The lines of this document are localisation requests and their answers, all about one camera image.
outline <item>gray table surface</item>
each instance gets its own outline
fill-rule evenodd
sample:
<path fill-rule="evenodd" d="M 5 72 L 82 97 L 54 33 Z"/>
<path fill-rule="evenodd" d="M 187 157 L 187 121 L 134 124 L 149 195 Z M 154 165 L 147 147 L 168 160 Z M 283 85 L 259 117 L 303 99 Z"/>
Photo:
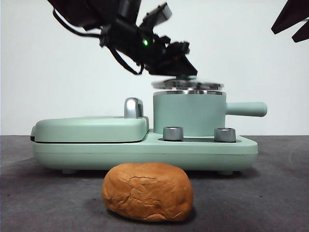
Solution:
<path fill-rule="evenodd" d="M 106 171 L 63 175 L 33 158 L 29 136 L 1 137 L 1 231 L 309 232 L 309 136 L 246 136 L 259 157 L 232 176 L 187 172 L 193 212 L 182 223 L 145 223 L 101 200 Z"/>

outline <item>black cable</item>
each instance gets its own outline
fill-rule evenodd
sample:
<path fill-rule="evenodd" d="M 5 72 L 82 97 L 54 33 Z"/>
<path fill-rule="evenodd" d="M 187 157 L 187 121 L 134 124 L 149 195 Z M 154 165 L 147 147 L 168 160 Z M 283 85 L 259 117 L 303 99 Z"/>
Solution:
<path fill-rule="evenodd" d="M 56 13 L 56 10 L 53 10 L 53 16 L 55 17 L 55 19 L 67 30 L 69 30 L 70 32 L 79 35 L 79 36 L 83 36 L 83 37 L 94 37 L 94 38 L 100 38 L 101 35 L 100 34 L 91 34 L 91 33 L 81 33 L 79 31 L 74 30 L 73 28 L 71 28 L 68 24 L 66 24 L 60 17 L 59 15 Z"/>
<path fill-rule="evenodd" d="M 107 46 L 107 48 L 110 50 L 111 54 L 114 56 L 114 58 L 116 59 L 116 61 L 122 66 L 124 67 L 126 70 L 128 70 L 129 72 L 133 73 L 134 75 L 141 75 L 145 66 L 144 64 L 140 65 L 140 72 L 136 72 L 133 68 L 131 68 L 119 55 L 119 53 L 116 51 L 115 48 Z"/>

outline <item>silver knob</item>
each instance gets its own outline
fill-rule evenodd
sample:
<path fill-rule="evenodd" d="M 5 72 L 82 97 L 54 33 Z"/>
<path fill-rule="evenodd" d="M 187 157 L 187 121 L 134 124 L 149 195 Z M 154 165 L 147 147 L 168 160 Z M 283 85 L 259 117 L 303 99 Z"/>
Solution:
<path fill-rule="evenodd" d="M 183 128 L 182 127 L 164 127 L 163 139 L 168 141 L 182 141 Z"/>
<path fill-rule="evenodd" d="M 217 128 L 214 130 L 214 140 L 218 142 L 236 142 L 236 133 L 233 128 Z"/>
<path fill-rule="evenodd" d="M 127 98 L 125 101 L 125 118 L 143 116 L 143 102 L 138 98 Z"/>

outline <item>green led light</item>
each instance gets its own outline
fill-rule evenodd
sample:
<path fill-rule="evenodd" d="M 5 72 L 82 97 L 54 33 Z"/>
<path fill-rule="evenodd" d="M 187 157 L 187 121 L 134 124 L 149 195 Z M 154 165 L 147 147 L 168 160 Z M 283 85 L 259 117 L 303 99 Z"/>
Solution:
<path fill-rule="evenodd" d="M 143 39 L 143 45 L 145 45 L 145 46 L 149 45 L 149 43 L 148 43 L 148 41 L 146 39 Z"/>

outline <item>appliance base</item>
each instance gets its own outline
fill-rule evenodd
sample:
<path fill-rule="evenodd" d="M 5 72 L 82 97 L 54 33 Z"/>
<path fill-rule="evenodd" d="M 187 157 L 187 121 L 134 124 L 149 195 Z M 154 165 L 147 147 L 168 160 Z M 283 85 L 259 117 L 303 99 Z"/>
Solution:
<path fill-rule="evenodd" d="M 139 142 L 33 142 L 33 151 L 41 165 L 62 170 L 64 174 L 78 170 L 109 170 L 121 163 L 163 162 L 183 170 L 218 171 L 230 175 L 233 171 L 250 168 L 258 154 L 256 142 L 240 136 L 237 141 L 220 143 L 213 137 L 200 137 L 190 142 L 163 141 L 161 134 L 150 130 Z"/>

